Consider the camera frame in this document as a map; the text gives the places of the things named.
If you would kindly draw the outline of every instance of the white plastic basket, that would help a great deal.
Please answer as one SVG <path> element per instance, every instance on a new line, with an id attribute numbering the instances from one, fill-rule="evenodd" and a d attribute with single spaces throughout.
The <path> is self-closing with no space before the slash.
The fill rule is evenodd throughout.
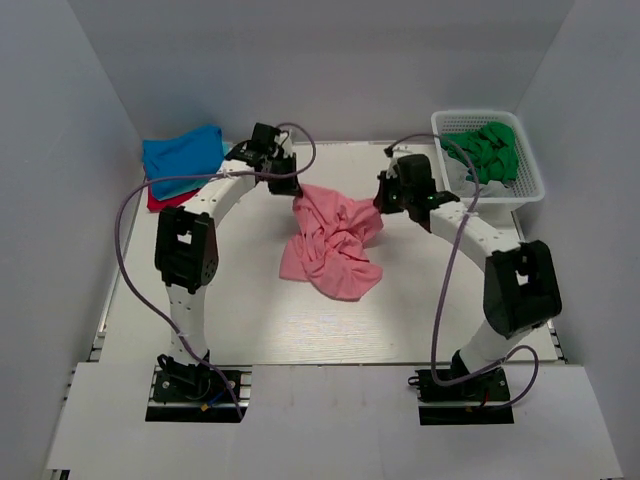
<path id="1" fill-rule="evenodd" d="M 520 160 L 516 180 L 510 185 L 507 197 L 480 197 L 478 200 L 478 211 L 491 212 L 497 210 L 515 210 L 525 203 L 537 202 L 544 198 L 544 185 L 538 172 L 535 158 L 531 152 L 527 136 L 518 121 L 518 118 L 509 112 L 494 110 L 445 110 L 435 112 L 431 116 L 431 126 L 433 133 L 443 135 L 447 133 L 461 133 L 471 130 L 478 130 L 489 122 L 501 122 L 509 125 L 516 135 L 516 153 Z M 443 153 L 440 141 L 436 139 L 436 151 L 438 161 L 444 181 L 444 188 L 451 190 L 447 166 L 450 162 L 457 160 L 450 159 Z M 471 202 L 471 198 L 461 198 L 465 204 Z"/>

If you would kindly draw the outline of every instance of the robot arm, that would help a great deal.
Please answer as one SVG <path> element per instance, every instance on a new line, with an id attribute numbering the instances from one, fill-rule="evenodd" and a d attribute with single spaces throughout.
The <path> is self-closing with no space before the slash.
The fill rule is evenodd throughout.
<path id="1" fill-rule="evenodd" d="M 289 132 L 256 124 L 251 140 L 234 147 L 222 168 L 234 176 L 209 182 L 179 208 L 167 207 L 158 220 L 155 266 L 162 273 L 170 300 L 171 318 L 200 358 L 208 358 L 204 336 L 204 299 L 218 267 L 216 228 L 240 198 L 253 190 L 253 172 L 291 173 L 296 158 Z M 275 195 L 299 195 L 296 177 L 268 182 Z M 168 354 L 182 365 L 195 364 L 178 334 L 172 331 Z"/>
<path id="2" fill-rule="evenodd" d="M 452 193 L 436 190 L 425 155 L 393 160 L 378 179 L 374 204 L 381 213 L 406 210 L 427 231 L 455 242 L 466 206 Z M 520 243 L 471 216 L 459 248 L 485 274 L 485 319 L 469 343 L 454 355 L 454 377 L 504 358 L 562 308 L 551 254 L 544 243 Z"/>

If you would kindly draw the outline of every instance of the red cloth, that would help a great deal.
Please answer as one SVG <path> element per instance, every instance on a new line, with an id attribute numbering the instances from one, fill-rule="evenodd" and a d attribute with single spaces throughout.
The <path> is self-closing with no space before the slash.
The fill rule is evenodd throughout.
<path id="1" fill-rule="evenodd" d="M 309 281 L 337 300 L 358 300 L 382 278 L 369 262 L 364 242 L 382 230 L 373 200 L 352 200 L 335 190 L 301 185 L 293 201 L 300 233 L 289 240 L 280 278 Z"/>
<path id="2" fill-rule="evenodd" d="M 186 202 L 187 200 L 189 200 L 191 197 L 193 197 L 196 193 L 198 193 L 198 190 L 200 189 L 192 190 L 190 192 L 183 193 L 182 195 L 178 195 L 177 197 L 173 197 L 173 198 L 168 198 L 166 200 L 157 200 L 151 194 L 151 189 L 147 187 L 147 192 L 148 192 L 147 208 L 149 209 L 150 212 L 159 212 L 164 207 L 178 207 L 182 205 L 184 202 Z"/>

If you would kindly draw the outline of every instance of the white platform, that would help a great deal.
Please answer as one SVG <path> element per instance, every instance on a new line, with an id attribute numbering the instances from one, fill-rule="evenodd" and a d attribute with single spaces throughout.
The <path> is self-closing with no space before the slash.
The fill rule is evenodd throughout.
<path id="1" fill-rule="evenodd" d="M 322 144 L 303 183 L 335 188 L 353 198 L 373 197 L 376 175 L 388 166 L 383 146 Z M 309 146 L 296 148 L 299 166 Z M 435 149 L 427 153 L 442 188 Z M 220 267 L 205 307 L 212 360 L 223 365 L 283 363 L 421 363 L 429 361 L 436 302 L 451 246 L 411 222 L 385 216 L 385 228 L 368 249 L 384 269 L 382 281 L 359 302 L 330 300 L 310 284 L 280 280 L 280 258 L 298 226 L 291 198 L 271 196 L 259 185 L 218 229 Z M 517 236 L 510 214 L 491 219 Z M 140 205 L 127 253 L 127 267 L 140 290 L 168 311 L 168 298 L 153 265 L 157 214 Z M 482 316 L 483 276 L 459 255 L 447 297 L 438 361 L 447 362 L 475 332 Z M 166 351 L 169 328 L 119 282 L 107 316 L 101 362 L 149 361 Z M 543 360 L 556 360 L 546 328 L 529 335 Z M 514 360 L 529 360 L 526 354 Z"/>
<path id="2" fill-rule="evenodd" d="M 258 366 L 244 421 L 145 423 L 152 363 L 80 364 L 47 468 L 70 480 L 598 480 L 621 475 L 582 367 L 544 366 L 513 425 L 421 427 L 408 366 Z M 529 366 L 508 366 L 512 390 Z"/>

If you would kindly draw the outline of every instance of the blue cloth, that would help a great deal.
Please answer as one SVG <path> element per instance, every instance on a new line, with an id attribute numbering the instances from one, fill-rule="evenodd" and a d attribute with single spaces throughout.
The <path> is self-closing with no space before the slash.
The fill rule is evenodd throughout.
<path id="1" fill-rule="evenodd" d="M 176 175 L 216 173 L 224 160 L 222 130 L 205 125 L 172 140 L 144 140 L 142 163 L 150 180 Z M 209 180 L 168 180 L 151 185 L 158 200 L 201 188 Z"/>

